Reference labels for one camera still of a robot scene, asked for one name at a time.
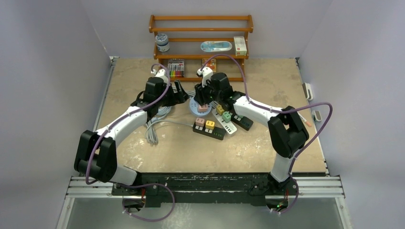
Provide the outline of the round blue power socket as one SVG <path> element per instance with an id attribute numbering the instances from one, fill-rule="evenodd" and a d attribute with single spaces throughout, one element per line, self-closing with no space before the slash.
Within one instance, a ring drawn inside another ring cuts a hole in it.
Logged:
<path id="1" fill-rule="evenodd" d="M 199 113 L 197 111 L 198 105 L 199 104 L 194 100 L 194 97 L 192 96 L 190 98 L 190 102 L 189 102 L 189 109 L 190 109 L 190 112 L 196 117 L 206 117 L 212 110 L 212 106 L 210 104 L 208 104 L 208 106 L 209 106 L 208 111 L 204 112 L 204 113 Z"/>

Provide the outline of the pink plug round socket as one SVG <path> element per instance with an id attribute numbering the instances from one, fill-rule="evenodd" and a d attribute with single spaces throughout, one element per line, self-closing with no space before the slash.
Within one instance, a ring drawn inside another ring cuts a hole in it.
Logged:
<path id="1" fill-rule="evenodd" d="M 209 106 L 208 106 L 207 104 L 205 104 L 205 105 L 198 105 L 198 107 L 197 107 L 197 111 L 198 111 L 199 113 L 207 112 L 208 109 L 209 109 Z"/>

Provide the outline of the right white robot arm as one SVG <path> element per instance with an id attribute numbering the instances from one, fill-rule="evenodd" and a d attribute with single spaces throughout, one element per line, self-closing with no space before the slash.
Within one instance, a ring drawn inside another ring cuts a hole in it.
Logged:
<path id="1" fill-rule="evenodd" d="M 292 106 L 271 107 L 249 99 L 247 94 L 233 90 L 224 73 L 197 71 L 201 83 L 195 85 L 195 101 L 200 105 L 216 101 L 225 111 L 241 115 L 269 129 L 276 152 L 274 165 L 268 175 L 268 188 L 280 194 L 291 180 L 294 156 L 309 139 L 308 131 Z"/>

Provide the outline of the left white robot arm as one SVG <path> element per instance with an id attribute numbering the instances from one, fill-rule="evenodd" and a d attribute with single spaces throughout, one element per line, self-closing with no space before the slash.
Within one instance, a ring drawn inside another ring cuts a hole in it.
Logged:
<path id="1" fill-rule="evenodd" d="M 182 104 L 189 96 L 179 80 L 166 82 L 162 77 L 150 77 L 145 90 L 117 119 L 97 131 L 84 131 L 79 140 L 74 170 L 87 178 L 100 182 L 114 182 L 124 185 L 130 195 L 142 190 L 137 172 L 117 162 L 117 147 L 137 128 L 155 117 L 161 107 Z"/>

